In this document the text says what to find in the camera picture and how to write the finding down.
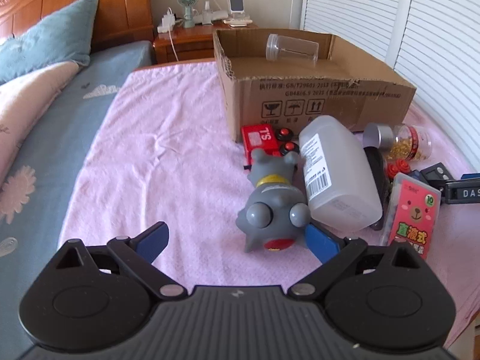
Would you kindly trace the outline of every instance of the wooden headboard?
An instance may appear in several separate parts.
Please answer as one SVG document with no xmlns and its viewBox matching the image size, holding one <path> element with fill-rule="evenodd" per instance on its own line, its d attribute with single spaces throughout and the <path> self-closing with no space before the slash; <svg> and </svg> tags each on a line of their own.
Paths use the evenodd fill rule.
<svg viewBox="0 0 480 360">
<path fill-rule="evenodd" d="M 75 0 L 0 0 L 0 40 L 18 36 Z M 153 40 L 150 0 L 99 0 L 92 50 Z"/>
</svg>

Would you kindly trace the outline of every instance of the teal pillow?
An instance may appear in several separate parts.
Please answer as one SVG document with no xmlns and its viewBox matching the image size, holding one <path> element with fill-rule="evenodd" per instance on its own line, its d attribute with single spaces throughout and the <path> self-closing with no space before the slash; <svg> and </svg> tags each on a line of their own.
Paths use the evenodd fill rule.
<svg viewBox="0 0 480 360">
<path fill-rule="evenodd" d="M 0 85 L 45 66 L 90 63 L 98 0 L 77 0 L 0 46 Z"/>
</svg>

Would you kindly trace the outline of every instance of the pink towel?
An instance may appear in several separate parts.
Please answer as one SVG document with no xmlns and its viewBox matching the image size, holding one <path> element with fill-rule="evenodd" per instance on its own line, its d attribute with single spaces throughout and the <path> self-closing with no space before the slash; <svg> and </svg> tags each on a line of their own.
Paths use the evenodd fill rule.
<svg viewBox="0 0 480 360">
<path fill-rule="evenodd" d="M 449 140 L 412 109 L 407 122 L 427 125 L 434 156 L 454 176 L 467 171 Z M 189 290 L 195 284 L 284 289 L 320 263 L 299 246 L 243 253 L 237 212 L 253 190 L 243 171 L 243 147 L 227 133 L 222 88 L 214 63 L 178 64 L 130 74 L 117 94 L 76 181 L 59 245 L 81 238 L 102 245 L 135 237 L 157 221 L 170 242 L 154 266 Z M 301 175 L 296 183 L 302 184 Z M 444 206 L 428 263 L 455 299 L 450 344 L 479 309 L 480 271 L 470 264 L 480 245 L 475 205 Z M 378 233 L 362 230 L 370 243 Z"/>
</svg>

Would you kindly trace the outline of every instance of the pillow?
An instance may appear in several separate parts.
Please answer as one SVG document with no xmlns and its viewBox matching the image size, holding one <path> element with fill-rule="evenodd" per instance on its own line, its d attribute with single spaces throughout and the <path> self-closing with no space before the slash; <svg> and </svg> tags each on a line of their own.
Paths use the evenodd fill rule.
<svg viewBox="0 0 480 360">
<path fill-rule="evenodd" d="M 87 66 L 97 6 L 98 0 L 74 1 L 0 45 L 0 85 L 57 62 Z"/>
<path fill-rule="evenodd" d="M 0 190 L 23 140 L 78 69 L 59 62 L 0 85 Z"/>
</svg>

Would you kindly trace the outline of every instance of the gray dog toy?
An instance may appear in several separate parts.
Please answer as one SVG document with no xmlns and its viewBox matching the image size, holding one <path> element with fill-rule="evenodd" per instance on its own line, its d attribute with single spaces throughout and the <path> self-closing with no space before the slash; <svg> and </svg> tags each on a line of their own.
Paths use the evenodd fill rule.
<svg viewBox="0 0 480 360">
<path fill-rule="evenodd" d="M 247 235 L 245 252 L 264 247 L 279 251 L 304 242 L 310 210 L 303 193 L 292 186 L 299 155 L 294 151 L 275 157 L 263 149 L 251 152 L 247 176 L 255 190 L 238 213 L 236 225 Z"/>
</svg>

